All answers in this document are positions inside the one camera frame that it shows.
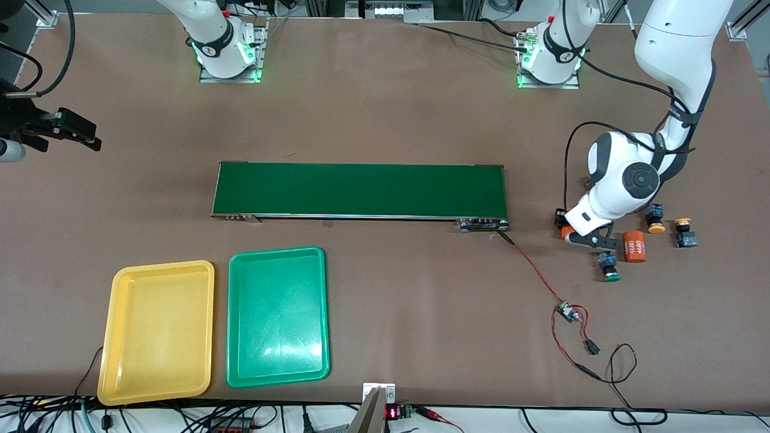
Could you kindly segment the green conveyor belt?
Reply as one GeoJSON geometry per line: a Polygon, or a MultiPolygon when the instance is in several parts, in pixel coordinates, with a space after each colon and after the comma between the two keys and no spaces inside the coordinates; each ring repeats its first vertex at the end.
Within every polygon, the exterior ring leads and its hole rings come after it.
{"type": "Polygon", "coordinates": [[[502,165],[290,164],[223,161],[212,218],[452,221],[506,231],[502,165]]]}

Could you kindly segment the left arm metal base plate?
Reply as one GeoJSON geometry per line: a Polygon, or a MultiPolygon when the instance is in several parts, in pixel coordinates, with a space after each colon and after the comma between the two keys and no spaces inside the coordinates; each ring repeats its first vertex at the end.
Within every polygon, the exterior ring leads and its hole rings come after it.
{"type": "Polygon", "coordinates": [[[547,23],[542,23],[514,37],[518,88],[579,88],[580,58],[574,49],[563,47],[550,38],[547,23]]]}

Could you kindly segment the red clip lead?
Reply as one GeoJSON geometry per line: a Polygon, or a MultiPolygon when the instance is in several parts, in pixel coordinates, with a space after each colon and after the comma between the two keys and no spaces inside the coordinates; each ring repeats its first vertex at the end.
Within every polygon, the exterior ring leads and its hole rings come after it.
{"type": "Polygon", "coordinates": [[[415,413],[418,414],[418,416],[425,417],[426,419],[432,422],[449,425],[452,428],[456,428],[457,430],[459,430],[460,433],[465,433],[465,431],[459,425],[449,421],[448,419],[441,416],[434,410],[428,409],[427,407],[423,407],[420,405],[413,405],[412,408],[413,408],[413,411],[415,411],[415,413]]]}

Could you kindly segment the aluminium profile post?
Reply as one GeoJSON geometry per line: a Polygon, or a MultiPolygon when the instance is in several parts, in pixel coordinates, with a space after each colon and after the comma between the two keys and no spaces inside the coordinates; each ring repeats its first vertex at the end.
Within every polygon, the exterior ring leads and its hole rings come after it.
{"type": "Polygon", "coordinates": [[[58,22],[57,11],[47,7],[42,0],[24,0],[25,8],[36,17],[37,28],[54,28],[58,22]]]}
{"type": "Polygon", "coordinates": [[[770,0],[752,0],[748,6],[726,24],[728,38],[732,42],[745,41],[747,30],[770,11],[770,0]]]}

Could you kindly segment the aluminium table edge rail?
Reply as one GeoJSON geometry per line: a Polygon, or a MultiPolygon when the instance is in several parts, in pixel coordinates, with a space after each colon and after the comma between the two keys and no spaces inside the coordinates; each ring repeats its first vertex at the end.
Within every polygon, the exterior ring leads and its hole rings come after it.
{"type": "MultiPolygon", "coordinates": [[[[37,38],[37,27],[35,26],[35,23],[35,20],[33,20],[31,24],[8,22],[7,25],[9,31],[2,35],[2,42],[8,44],[8,46],[17,51],[24,52],[31,56],[31,51],[33,50],[37,38]]],[[[3,60],[7,61],[5,66],[3,66],[2,73],[3,77],[7,79],[8,82],[11,82],[19,88],[23,88],[32,83],[38,76],[37,68],[31,60],[19,57],[11,52],[6,52],[3,49],[0,49],[0,54],[3,55],[3,60]]]]}

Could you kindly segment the green plastic tray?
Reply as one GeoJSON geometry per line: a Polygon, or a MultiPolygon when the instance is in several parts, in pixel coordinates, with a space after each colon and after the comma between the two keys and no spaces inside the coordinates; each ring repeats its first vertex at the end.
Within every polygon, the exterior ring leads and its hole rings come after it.
{"type": "Polygon", "coordinates": [[[320,381],[330,371],[324,250],[307,246],[235,254],[228,277],[229,387],[320,381]]]}

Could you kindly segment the yellow plastic tray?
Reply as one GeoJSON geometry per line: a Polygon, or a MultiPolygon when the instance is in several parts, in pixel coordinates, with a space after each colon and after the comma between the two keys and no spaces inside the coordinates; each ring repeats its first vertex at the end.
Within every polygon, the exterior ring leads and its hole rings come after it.
{"type": "Polygon", "coordinates": [[[210,385],[215,269],[205,260],[132,266],[113,281],[98,400],[194,398],[210,385]]]}

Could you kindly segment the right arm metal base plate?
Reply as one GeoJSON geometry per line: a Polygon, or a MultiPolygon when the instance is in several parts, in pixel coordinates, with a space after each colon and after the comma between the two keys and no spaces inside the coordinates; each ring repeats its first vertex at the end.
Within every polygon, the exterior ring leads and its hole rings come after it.
{"type": "Polygon", "coordinates": [[[232,36],[219,50],[217,57],[210,47],[203,51],[194,47],[196,60],[200,64],[201,83],[259,83],[266,55],[268,25],[256,26],[238,17],[228,17],[232,25],[232,36]]]}

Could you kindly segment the black power strip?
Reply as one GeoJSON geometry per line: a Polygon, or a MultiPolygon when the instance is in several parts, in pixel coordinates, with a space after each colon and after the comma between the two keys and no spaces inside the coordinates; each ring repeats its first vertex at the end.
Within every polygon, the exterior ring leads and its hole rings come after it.
{"type": "Polygon", "coordinates": [[[206,433],[252,433],[256,424],[250,417],[212,417],[206,433]]]}

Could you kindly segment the green push button switch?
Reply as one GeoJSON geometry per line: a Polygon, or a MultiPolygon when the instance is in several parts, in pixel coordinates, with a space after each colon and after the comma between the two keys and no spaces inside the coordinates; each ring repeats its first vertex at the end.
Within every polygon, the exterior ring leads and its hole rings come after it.
{"type": "Polygon", "coordinates": [[[597,263],[599,263],[600,271],[604,277],[604,282],[616,282],[620,280],[616,265],[618,260],[614,253],[610,250],[604,250],[597,255],[597,263]]]}

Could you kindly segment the grey control box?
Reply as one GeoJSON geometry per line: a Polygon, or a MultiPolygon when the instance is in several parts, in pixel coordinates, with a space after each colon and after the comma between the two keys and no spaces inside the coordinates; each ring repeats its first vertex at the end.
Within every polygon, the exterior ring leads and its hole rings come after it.
{"type": "Polygon", "coordinates": [[[346,0],[343,17],[427,23],[434,21],[434,3],[432,0],[346,0]]]}

